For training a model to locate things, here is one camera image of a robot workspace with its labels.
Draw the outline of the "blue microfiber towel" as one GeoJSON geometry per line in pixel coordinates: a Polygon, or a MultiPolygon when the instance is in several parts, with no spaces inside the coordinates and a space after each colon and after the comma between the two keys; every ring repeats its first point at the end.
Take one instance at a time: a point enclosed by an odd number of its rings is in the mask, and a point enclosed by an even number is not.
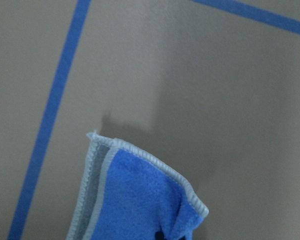
{"type": "Polygon", "coordinates": [[[118,138],[87,134],[90,145],[69,240],[190,240],[209,214],[189,181],[118,138]]]}

